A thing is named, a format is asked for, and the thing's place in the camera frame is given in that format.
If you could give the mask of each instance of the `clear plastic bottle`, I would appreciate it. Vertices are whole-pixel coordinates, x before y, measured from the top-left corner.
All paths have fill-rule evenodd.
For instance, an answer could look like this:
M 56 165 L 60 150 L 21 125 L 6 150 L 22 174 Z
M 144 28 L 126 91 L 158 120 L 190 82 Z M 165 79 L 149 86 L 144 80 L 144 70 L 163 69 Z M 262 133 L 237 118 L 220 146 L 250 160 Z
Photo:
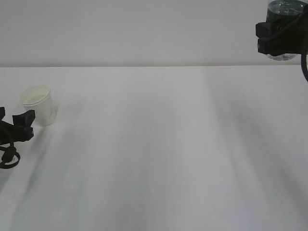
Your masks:
M 290 17 L 293 19 L 295 15 L 303 12 L 304 6 L 308 0 L 270 0 L 268 4 L 268 14 L 266 21 L 275 21 L 277 19 Z M 297 54 L 282 54 L 278 56 L 267 55 L 269 58 L 282 61 L 293 59 Z

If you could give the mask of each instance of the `paper cup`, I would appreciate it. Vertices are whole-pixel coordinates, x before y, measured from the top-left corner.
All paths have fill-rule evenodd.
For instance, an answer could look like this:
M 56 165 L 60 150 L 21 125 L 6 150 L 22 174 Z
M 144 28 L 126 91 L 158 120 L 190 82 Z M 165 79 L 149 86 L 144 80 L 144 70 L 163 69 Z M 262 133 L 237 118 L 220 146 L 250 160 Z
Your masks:
M 56 120 L 49 87 L 38 85 L 26 89 L 20 96 L 20 102 L 26 111 L 35 111 L 34 121 L 39 125 L 48 126 Z

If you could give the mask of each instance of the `black mount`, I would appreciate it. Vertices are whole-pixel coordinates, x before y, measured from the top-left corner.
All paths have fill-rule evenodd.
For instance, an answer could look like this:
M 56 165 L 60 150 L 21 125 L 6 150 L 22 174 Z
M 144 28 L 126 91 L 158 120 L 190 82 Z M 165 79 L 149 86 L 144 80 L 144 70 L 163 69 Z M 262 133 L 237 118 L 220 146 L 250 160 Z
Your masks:
M 0 107 L 0 151 L 4 154 L 1 158 L 0 168 L 8 169 L 18 165 L 20 155 L 14 147 L 14 142 L 25 142 L 33 137 L 33 128 L 31 127 L 34 119 L 34 110 L 27 111 L 21 115 L 13 116 L 13 124 L 3 121 L 5 116 L 4 107 Z M 10 144 L 9 147 L 1 147 L 4 144 Z M 12 164 L 7 164 L 17 157 L 17 161 Z
M 258 52 L 278 56 L 281 54 L 301 54 L 302 71 L 308 81 L 308 5 L 302 14 L 272 22 L 256 24 Z

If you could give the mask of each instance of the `white tabletop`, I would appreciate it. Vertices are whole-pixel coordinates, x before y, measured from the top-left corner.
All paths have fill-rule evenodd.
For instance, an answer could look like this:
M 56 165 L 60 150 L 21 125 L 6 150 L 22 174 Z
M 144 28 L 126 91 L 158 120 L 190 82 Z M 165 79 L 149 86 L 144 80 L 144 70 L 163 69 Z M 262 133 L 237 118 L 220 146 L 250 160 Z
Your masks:
M 306 231 L 299 66 L 0 68 L 6 121 L 47 84 L 56 122 L 0 171 L 1 231 Z

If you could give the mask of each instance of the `white backdrop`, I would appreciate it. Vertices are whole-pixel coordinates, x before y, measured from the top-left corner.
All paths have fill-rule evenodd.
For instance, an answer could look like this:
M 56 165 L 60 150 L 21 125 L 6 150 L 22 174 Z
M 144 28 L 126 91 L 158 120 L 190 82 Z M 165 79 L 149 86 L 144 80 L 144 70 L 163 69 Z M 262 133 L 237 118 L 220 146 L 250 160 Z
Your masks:
M 3 0 L 1 66 L 281 64 L 257 53 L 267 0 Z

